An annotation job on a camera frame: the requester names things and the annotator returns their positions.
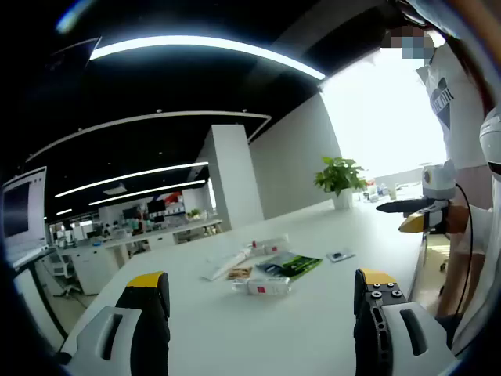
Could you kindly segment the person's right hand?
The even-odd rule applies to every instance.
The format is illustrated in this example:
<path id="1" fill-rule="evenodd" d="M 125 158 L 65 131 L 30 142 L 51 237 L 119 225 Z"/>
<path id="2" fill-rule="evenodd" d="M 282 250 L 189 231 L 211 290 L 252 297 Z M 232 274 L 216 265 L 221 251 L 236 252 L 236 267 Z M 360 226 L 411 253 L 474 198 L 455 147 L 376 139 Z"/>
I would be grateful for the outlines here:
<path id="1" fill-rule="evenodd" d="M 464 233 L 469 222 L 469 208 L 462 205 L 450 204 L 446 218 L 447 233 Z"/>

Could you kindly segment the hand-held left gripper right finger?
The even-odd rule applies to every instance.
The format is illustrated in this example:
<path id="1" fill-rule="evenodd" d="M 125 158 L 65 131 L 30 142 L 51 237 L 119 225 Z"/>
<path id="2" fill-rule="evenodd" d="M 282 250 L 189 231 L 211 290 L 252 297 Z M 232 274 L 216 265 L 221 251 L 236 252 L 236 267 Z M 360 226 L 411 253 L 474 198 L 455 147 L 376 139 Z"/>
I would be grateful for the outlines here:
<path id="1" fill-rule="evenodd" d="M 386 273 L 355 271 L 354 315 L 357 375 L 443 375 L 456 364 L 442 325 Z"/>

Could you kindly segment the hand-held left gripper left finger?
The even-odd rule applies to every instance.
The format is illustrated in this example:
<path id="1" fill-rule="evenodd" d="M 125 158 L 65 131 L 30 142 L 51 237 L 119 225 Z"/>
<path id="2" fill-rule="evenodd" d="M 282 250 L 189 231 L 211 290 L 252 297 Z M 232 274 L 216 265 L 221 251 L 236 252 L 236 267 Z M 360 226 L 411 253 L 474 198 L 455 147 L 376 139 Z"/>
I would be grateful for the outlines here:
<path id="1" fill-rule="evenodd" d="M 170 331 L 168 275 L 159 271 L 127 283 L 76 338 L 77 351 L 61 357 L 69 375 L 167 375 Z"/>

